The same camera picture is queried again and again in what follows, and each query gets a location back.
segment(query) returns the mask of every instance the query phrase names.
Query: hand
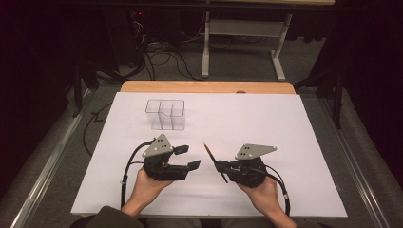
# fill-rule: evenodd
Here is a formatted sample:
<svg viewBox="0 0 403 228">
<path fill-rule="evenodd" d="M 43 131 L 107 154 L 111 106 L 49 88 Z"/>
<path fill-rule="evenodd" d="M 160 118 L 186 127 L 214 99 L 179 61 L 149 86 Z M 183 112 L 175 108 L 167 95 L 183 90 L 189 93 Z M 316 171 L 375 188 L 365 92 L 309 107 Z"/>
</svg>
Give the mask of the hand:
<svg viewBox="0 0 403 228">
<path fill-rule="evenodd" d="M 276 227 L 297 227 L 279 206 L 277 182 L 275 180 L 266 177 L 264 182 L 255 188 L 249 188 L 238 183 L 237 185 L 248 195 L 255 208 L 270 219 Z"/>
<path fill-rule="evenodd" d="M 136 217 L 149 205 L 163 189 L 174 181 L 158 181 L 147 176 L 143 169 L 137 173 L 136 183 L 130 199 L 122 207 L 122 211 L 131 217 Z"/>
</svg>

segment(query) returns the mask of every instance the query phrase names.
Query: clear plastic container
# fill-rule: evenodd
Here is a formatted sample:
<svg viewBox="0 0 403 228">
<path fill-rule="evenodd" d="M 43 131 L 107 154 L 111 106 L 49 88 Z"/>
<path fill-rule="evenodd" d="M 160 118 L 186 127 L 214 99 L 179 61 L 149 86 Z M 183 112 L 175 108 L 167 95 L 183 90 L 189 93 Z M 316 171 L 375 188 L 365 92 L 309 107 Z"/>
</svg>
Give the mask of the clear plastic container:
<svg viewBox="0 0 403 228">
<path fill-rule="evenodd" d="M 182 100 L 148 100 L 145 113 L 153 130 L 184 130 Z"/>
</svg>

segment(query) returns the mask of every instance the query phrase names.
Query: person's left hand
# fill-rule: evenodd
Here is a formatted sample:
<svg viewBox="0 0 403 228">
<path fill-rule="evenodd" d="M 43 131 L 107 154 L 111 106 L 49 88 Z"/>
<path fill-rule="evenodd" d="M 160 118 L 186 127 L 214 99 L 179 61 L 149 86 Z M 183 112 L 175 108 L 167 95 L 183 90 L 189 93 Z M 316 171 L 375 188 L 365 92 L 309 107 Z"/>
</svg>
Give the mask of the person's left hand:
<svg viewBox="0 0 403 228">
<path fill-rule="evenodd" d="M 122 207 L 122 211 L 131 217 L 136 217 L 149 205 L 161 191 L 174 181 L 158 181 L 149 178 L 143 169 L 137 173 L 136 183 L 130 199 Z"/>
</svg>

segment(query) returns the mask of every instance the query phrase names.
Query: wooden tabletop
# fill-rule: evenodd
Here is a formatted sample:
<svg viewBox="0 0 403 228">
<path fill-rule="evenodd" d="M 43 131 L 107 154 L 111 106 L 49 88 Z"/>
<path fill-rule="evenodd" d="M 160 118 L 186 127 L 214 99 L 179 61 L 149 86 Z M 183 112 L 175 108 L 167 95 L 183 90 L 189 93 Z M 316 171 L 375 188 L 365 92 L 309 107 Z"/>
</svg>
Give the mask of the wooden tabletop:
<svg viewBox="0 0 403 228">
<path fill-rule="evenodd" d="M 335 0 L 211 0 L 211 2 L 272 3 L 318 6 L 331 6 L 335 4 Z"/>
<path fill-rule="evenodd" d="M 121 92 L 296 94 L 293 85 L 284 82 L 127 81 Z"/>
</svg>

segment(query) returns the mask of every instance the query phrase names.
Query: gray carpet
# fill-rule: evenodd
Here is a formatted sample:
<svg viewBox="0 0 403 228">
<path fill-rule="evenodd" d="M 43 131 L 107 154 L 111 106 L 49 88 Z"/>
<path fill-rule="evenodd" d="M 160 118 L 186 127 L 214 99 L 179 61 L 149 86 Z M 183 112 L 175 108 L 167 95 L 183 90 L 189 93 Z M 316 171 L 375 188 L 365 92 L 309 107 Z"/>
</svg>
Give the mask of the gray carpet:
<svg viewBox="0 0 403 228">
<path fill-rule="evenodd" d="M 275 81 L 274 69 L 267 54 L 267 47 L 272 46 L 273 42 L 265 40 L 258 43 L 246 43 L 253 42 L 254 40 L 257 39 L 242 40 L 243 42 L 238 42 L 225 50 L 218 49 L 227 46 L 225 40 L 213 43 L 212 46 L 214 48 L 211 50 L 210 77 L 208 80 Z M 178 52 L 186 60 L 188 70 L 193 77 L 199 78 L 202 48 L 198 43 L 192 43 L 192 45 L 195 47 L 183 46 L 178 49 Z M 286 42 L 284 50 L 280 55 L 280 60 L 289 82 L 300 81 L 309 75 L 321 45 L 322 42 L 305 44 L 301 40 Z M 174 48 L 165 47 L 165 49 L 173 50 Z M 150 57 L 155 65 L 154 70 L 157 80 L 189 80 L 185 78 L 189 74 L 186 72 L 185 64 L 180 56 L 174 52 L 171 52 L 172 56 L 169 56 L 162 54 L 161 50 L 156 51 L 160 54 L 153 56 L 155 53 L 150 53 Z M 177 66 L 175 58 L 178 59 L 179 66 Z M 150 73 L 152 73 L 151 65 L 149 63 L 147 65 Z M 128 71 L 127 67 L 122 66 L 122 73 Z M 149 73 L 147 70 L 143 70 L 139 75 L 131 79 L 148 80 Z M 102 81 L 101 87 L 94 92 L 93 99 L 87 109 L 84 110 L 83 118 L 67 145 L 65 156 L 36 213 L 33 215 L 29 227 L 69 227 L 74 220 L 79 218 L 78 216 L 71 215 L 69 211 L 90 161 L 90 156 L 83 146 L 83 132 L 92 117 L 91 112 L 96 112 L 110 103 L 119 89 L 119 84 Z M 300 94 L 349 216 L 345 219 L 310 219 L 333 227 L 376 227 L 362 200 L 360 192 L 356 188 L 355 180 L 352 178 L 345 156 L 343 155 L 342 146 L 332 128 L 332 123 L 329 122 L 326 116 L 326 111 L 322 105 L 323 101 L 318 100 L 313 90 L 309 88 L 302 89 Z M 401 189 L 398 187 L 386 164 L 376 152 L 373 143 L 366 134 L 365 127 L 362 126 L 362 123 L 355 114 L 354 107 L 348 99 L 348 94 L 344 94 L 343 103 L 342 133 L 345 135 L 348 144 L 359 161 L 362 171 L 368 178 L 376 197 L 379 199 L 379 204 L 386 214 L 390 227 L 400 227 L 403 223 L 402 205 L 399 203 L 403 201 Z M 108 108 L 101 113 L 100 119 L 106 119 L 107 111 Z M 59 128 L 51 131 L 49 133 L 50 136 L 38 147 L 37 151 L 28 161 L 26 168 L 22 170 L 15 184 L 11 187 L 7 197 L 1 202 L 0 225 L 10 227 L 31 186 L 36 181 L 40 170 L 47 161 L 51 147 L 60 138 L 56 136 L 62 134 L 58 130 L 61 131 L 61 129 L 66 128 L 63 121 L 58 124 Z M 93 151 L 95 148 L 103 124 L 104 122 L 93 122 L 88 126 L 86 143 L 90 151 Z M 303 221 L 303 218 L 296 218 L 296 222 L 298 223 Z"/>
</svg>

